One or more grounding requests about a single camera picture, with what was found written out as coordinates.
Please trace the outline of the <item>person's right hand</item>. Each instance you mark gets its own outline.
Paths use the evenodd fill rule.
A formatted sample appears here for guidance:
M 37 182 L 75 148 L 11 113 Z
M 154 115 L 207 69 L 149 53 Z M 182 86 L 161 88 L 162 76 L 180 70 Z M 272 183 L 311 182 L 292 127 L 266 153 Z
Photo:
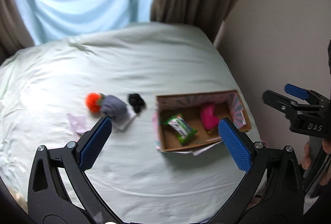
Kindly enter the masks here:
M 327 154 L 322 147 L 322 138 L 309 137 L 309 156 L 311 162 L 310 166 L 305 169 L 303 168 L 303 190 L 308 192 L 321 178 L 324 173 L 326 166 L 330 162 L 330 155 Z

